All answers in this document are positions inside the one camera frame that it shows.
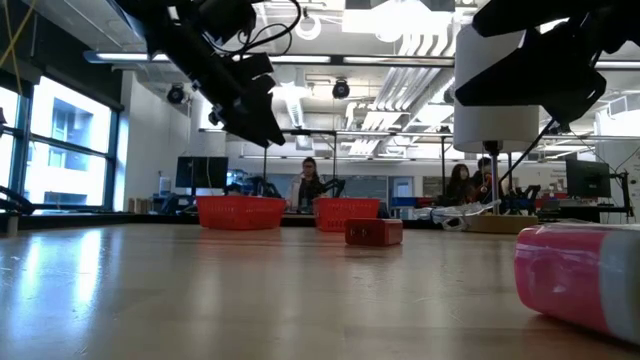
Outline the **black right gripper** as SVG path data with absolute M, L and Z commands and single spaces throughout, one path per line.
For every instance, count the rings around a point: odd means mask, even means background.
M 511 53 L 456 89 L 464 106 L 541 106 L 566 127 L 606 90 L 595 69 L 601 45 L 583 26 L 567 22 L 542 34 L 529 29 Z

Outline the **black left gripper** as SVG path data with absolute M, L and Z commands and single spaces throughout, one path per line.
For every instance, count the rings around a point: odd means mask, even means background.
M 214 123 L 227 133 L 258 146 L 283 145 L 285 139 L 272 111 L 275 81 L 267 53 L 235 61 L 210 52 L 193 55 L 194 79 L 213 106 Z

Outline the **red rectangular charger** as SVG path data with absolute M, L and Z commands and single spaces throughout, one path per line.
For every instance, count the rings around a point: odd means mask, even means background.
M 353 246 L 389 247 L 403 241 L 403 222 L 397 219 L 355 218 L 345 222 L 345 242 Z

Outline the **white lamp shade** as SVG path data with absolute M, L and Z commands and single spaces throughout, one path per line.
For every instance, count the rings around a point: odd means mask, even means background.
M 456 37 L 454 88 L 459 90 L 474 76 L 513 52 L 522 42 L 522 31 L 484 38 L 472 26 Z M 522 152 L 539 134 L 537 106 L 466 106 L 454 97 L 454 149 L 480 153 L 487 141 L 502 144 L 503 153 Z

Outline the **black computer monitor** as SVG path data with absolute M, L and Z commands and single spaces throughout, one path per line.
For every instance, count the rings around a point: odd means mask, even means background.
M 609 198 L 610 169 L 606 163 L 567 159 L 567 193 L 570 197 Z
M 227 184 L 227 157 L 179 157 L 175 186 L 188 189 L 221 189 Z

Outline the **person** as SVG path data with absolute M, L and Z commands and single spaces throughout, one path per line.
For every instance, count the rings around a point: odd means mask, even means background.
M 447 203 L 451 206 L 469 203 L 472 200 L 473 192 L 473 183 L 468 167 L 465 164 L 455 165 L 446 186 Z
M 324 184 L 317 172 L 316 161 L 307 157 L 302 162 L 302 172 L 290 184 L 288 210 L 294 213 L 312 213 L 313 201 L 324 195 Z
M 488 157 L 478 160 L 478 170 L 472 177 L 475 189 L 474 199 L 480 203 L 489 203 L 492 199 L 492 161 Z

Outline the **red plastic basket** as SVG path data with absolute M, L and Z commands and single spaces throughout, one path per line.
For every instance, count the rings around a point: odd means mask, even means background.
M 286 201 L 255 196 L 197 196 L 199 222 L 216 230 L 265 230 L 280 226 Z
M 316 198 L 313 210 L 316 227 L 324 232 L 343 232 L 353 218 L 376 218 L 380 200 L 375 198 Z

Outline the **metal lamp pole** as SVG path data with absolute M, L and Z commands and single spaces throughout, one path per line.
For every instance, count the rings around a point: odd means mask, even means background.
M 500 180 L 498 175 L 498 156 L 502 143 L 500 141 L 484 141 L 483 146 L 491 158 L 491 194 L 492 194 L 492 213 L 495 216 L 500 214 Z

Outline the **black chair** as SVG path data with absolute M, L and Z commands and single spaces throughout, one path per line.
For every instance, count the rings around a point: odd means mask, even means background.
M 541 190 L 540 185 L 529 185 L 526 189 L 517 187 L 515 190 L 515 209 L 518 212 L 526 211 L 529 216 L 536 213 L 536 200 Z

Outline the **dark background desk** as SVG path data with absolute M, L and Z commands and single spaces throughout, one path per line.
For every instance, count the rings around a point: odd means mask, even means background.
M 560 206 L 557 208 L 543 208 L 537 212 L 541 222 L 558 222 L 563 219 L 601 223 L 601 215 L 618 214 L 632 218 L 635 212 L 632 208 L 596 205 L 596 206 Z

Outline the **large window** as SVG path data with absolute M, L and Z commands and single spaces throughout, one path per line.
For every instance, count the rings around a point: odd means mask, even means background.
M 0 186 L 44 208 L 103 207 L 118 114 L 52 79 L 0 86 Z

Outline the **pink white charger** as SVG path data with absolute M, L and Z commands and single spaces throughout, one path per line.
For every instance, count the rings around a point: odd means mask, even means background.
M 526 307 L 640 345 L 640 225 L 526 228 L 514 276 Z

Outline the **white ventilation duct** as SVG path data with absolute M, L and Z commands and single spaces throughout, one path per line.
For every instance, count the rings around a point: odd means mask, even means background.
M 275 98 L 283 100 L 294 128 L 304 127 L 302 99 L 308 95 L 308 89 L 294 82 L 282 83 L 272 89 Z

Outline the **black background frame rig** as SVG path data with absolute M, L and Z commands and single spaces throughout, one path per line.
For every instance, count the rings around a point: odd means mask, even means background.
M 321 187 L 321 193 L 331 192 L 333 198 L 338 198 L 344 190 L 344 181 L 338 178 L 337 171 L 337 152 L 338 152 L 338 134 L 336 130 L 318 130 L 318 129 L 286 129 L 282 131 L 283 134 L 289 134 L 293 136 L 305 136 L 305 137 L 320 137 L 329 146 L 332 156 L 325 157 L 325 160 L 332 161 L 332 177 Z M 303 159 L 302 174 L 308 182 L 312 180 L 314 174 L 317 172 L 316 160 L 309 161 L 307 158 Z

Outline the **black aluminium table frame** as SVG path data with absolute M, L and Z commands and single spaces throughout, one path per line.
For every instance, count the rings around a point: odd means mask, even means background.
M 122 224 L 196 225 L 197 216 L 144 215 L 126 212 L 28 214 L 35 206 L 18 193 L 0 185 L 0 233 L 13 230 L 45 230 Z

